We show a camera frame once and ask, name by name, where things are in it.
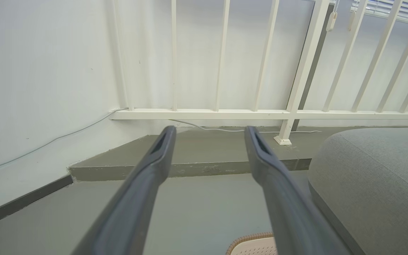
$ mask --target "gray floor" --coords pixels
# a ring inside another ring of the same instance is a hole
[[[292,171],[310,196],[306,171]],[[0,255],[67,255],[122,181],[72,184],[0,221]],[[145,255],[225,254],[240,236],[271,231],[250,174],[169,178],[160,187]]]

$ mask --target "railing post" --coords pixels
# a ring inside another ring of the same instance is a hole
[[[311,15],[310,27],[308,29],[308,33],[306,34],[305,44],[303,46],[303,51],[298,63],[297,73],[295,75],[292,90],[290,92],[288,106],[286,107],[286,110],[290,112],[292,116],[297,113],[298,106],[300,104],[306,80],[311,69],[311,64],[316,53],[317,43],[319,42],[319,37],[321,36],[321,30],[322,26],[324,25],[328,5],[329,0],[316,0],[316,3],[314,5],[314,10]],[[289,135],[294,120],[294,118],[290,118],[283,121],[280,133],[275,137],[275,140],[279,144],[291,144]]]
[[[173,111],[177,111],[177,24],[176,24],[176,0],[171,0],[171,37],[172,37],[172,65],[173,65]]]
[[[215,111],[220,111],[220,96],[221,96],[221,80],[223,74],[223,68],[225,65],[225,53],[226,53],[226,37],[228,35],[228,20],[230,17],[230,0],[225,0],[225,6],[223,7],[223,33],[221,39],[220,49],[220,61],[218,63],[218,75],[217,75],[217,96],[215,99]]]
[[[120,69],[120,80],[116,82],[116,89],[118,91],[119,97],[119,107],[126,108],[128,107],[129,110],[133,111],[133,100],[132,100],[132,93],[130,90],[127,89],[126,85],[126,59],[125,59],[125,51],[124,48],[124,41],[123,41],[123,26],[122,22],[120,21],[120,13],[119,13],[119,0],[112,0],[112,14],[113,14],[113,25],[114,25],[114,36],[115,36],[115,47],[118,54],[118,65]]]

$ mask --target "beige plastic basket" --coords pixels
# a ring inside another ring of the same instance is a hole
[[[251,234],[235,239],[226,255],[277,255],[272,232]]]

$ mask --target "gray baseboard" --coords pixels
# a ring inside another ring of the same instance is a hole
[[[0,220],[72,183],[73,180],[70,175],[64,176],[61,179],[53,181],[50,184],[0,206]]]

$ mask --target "cord pull handle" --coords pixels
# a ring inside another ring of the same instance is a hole
[[[330,16],[328,17],[328,23],[327,23],[327,32],[330,32],[333,30],[333,28],[335,27],[335,22],[336,22],[336,16],[338,15],[338,13],[336,11],[332,11],[330,13]]]
[[[352,13],[350,13],[350,18],[349,18],[349,22],[348,22],[349,26],[347,27],[348,31],[350,31],[352,29],[353,20],[355,19],[356,14],[357,13],[354,12],[354,11]]]

